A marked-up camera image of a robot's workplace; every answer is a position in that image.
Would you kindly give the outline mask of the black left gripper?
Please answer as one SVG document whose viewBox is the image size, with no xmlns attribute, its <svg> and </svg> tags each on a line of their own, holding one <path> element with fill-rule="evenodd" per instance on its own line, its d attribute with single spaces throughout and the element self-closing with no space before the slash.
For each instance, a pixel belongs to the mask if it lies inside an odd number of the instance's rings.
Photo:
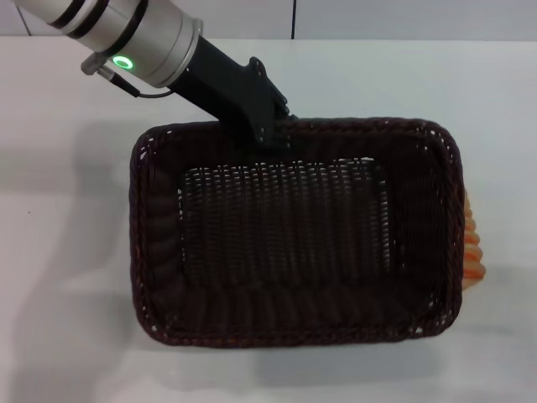
<svg viewBox="0 0 537 403">
<path fill-rule="evenodd" d="M 287 99 L 271 82 L 260 59 L 239 65 L 200 37 L 186 68 L 169 89 L 235 131 L 245 145 L 267 145 L 270 152 L 292 147 Z"/>
</svg>

